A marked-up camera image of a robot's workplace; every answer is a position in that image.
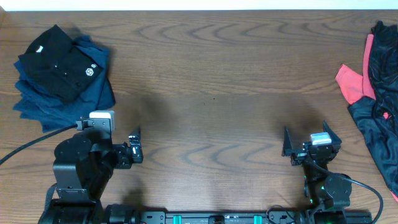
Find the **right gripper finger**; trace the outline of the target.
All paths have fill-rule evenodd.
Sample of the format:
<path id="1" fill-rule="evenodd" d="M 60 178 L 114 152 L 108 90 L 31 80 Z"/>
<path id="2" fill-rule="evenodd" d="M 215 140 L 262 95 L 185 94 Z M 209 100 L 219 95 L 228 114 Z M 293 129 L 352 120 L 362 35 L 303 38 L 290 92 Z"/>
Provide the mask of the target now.
<path id="1" fill-rule="evenodd" d="M 340 146 L 342 143 L 342 140 L 332 131 L 332 129 L 329 127 L 326 121 L 323 122 L 323 130 L 324 132 L 329 134 L 329 137 L 331 139 L 331 143 L 334 146 Z"/>
<path id="2" fill-rule="evenodd" d="M 284 127 L 284 141 L 283 141 L 283 146 L 282 146 L 282 156 L 287 157 L 291 156 L 293 153 L 294 149 L 292 146 L 292 141 L 290 139 L 290 134 L 289 134 L 289 129 L 288 127 Z"/>

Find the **red garment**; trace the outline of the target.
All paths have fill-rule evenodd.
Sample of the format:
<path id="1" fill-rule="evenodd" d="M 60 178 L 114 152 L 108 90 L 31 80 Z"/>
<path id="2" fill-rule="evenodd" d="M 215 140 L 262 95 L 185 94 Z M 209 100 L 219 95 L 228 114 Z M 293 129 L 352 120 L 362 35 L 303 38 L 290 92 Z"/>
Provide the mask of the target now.
<path id="1" fill-rule="evenodd" d="M 366 41 L 363 74 L 342 65 L 335 77 L 348 111 L 363 134 L 397 127 L 397 31 L 375 30 Z"/>

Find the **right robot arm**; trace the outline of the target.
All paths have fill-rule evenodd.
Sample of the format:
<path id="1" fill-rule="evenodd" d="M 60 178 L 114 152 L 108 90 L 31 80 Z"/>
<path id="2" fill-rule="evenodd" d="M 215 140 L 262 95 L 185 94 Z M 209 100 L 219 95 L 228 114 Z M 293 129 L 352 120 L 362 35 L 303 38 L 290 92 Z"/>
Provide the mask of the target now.
<path id="1" fill-rule="evenodd" d="M 294 223 L 346 223 L 344 209 L 350 206 L 351 182 L 344 174 L 332 173 L 327 165 L 339 152 L 341 139 L 323 123 L 323 131 L 310 135 L 300 149 L 293 148 L 288 128 L 284 128 L 282 156 L 304 171 L 304 195 L 312 207 L 296 212 Z"/>

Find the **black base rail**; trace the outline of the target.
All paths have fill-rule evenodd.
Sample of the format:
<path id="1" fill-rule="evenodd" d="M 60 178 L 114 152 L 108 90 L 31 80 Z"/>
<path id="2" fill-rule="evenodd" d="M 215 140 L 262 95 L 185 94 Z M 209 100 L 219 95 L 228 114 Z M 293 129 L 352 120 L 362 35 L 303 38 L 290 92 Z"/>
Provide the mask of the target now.
<path id="1" fill-rule="evenodd" d="M 272 206 L 265 212 L 168 212 L 138 210 L 128 205 L 106 207 L 101 223 L 115 224 L 367 224 L 373 219 L 369 212 L 344 210 L 295 211 Z"/>

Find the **black t-shirt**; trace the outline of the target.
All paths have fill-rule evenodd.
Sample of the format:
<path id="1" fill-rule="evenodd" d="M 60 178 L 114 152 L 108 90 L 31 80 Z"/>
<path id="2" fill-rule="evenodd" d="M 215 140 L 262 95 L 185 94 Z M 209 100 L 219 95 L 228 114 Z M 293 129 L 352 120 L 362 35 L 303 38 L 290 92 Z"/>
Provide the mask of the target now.
<path id="1" fill-rule="evenodd" d="M 29 78 L 62 102 L 77 98 L 103 71 L 57 25 L 38 36 L 19 61 Z"/>

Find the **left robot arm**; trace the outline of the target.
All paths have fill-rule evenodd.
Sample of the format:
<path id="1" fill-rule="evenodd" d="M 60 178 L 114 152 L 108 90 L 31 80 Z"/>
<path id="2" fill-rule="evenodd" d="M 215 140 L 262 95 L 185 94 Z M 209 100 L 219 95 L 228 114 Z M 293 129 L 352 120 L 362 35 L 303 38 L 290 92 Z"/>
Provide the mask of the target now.
<path id="1" fill-rule="evenodd" d="M 48 224 L 141 223 L 129 205 L 103 207 L 101 196 L 116 169 L 143 162 L 141 130 L 129 141 L 113 144 L 109 131 L 88 128 L 61 142 L 54 150 L 56 184 L 47 191 L 39 222 Z"/>

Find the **black patterned jersey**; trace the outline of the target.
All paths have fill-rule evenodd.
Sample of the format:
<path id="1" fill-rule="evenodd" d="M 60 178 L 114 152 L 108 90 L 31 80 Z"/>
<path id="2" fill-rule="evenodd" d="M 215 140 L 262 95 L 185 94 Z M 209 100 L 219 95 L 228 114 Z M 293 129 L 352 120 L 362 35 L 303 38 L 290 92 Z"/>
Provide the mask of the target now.
<path id="1" fill-rule="evenodd" d="M 397 26 L 378 21 L 371 31 L 368 77 L 376 98 L 364 96 L 348 111 L 387 188 L 397 196 Z"/>

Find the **folded navy blue clothes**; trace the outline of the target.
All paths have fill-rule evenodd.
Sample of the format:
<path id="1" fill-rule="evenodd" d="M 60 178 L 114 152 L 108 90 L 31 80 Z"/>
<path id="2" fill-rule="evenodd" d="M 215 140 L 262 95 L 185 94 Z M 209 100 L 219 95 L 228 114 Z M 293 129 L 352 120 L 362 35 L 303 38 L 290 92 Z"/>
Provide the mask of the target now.
<path id="1" fill-rule="evenodd" d="M 95 64 L 104 70 L 85 91 L 69 103 L 49 95 L 42 87 L 30 81 L 19 61 L 14 64 L 19 72 L 19 81 L 15 87 L 21 93 L 21 100 L 13 109 L 21 112 L 21 119 L 40 121 L 45 133 L 73 125 L 76 120 L 87 117 L 92 111 L 107 110 L 116 104 L 107 77 L 110 50 L 92 42 L 88 35 L 77 37 L 74 45 L 92 57 Z"/>

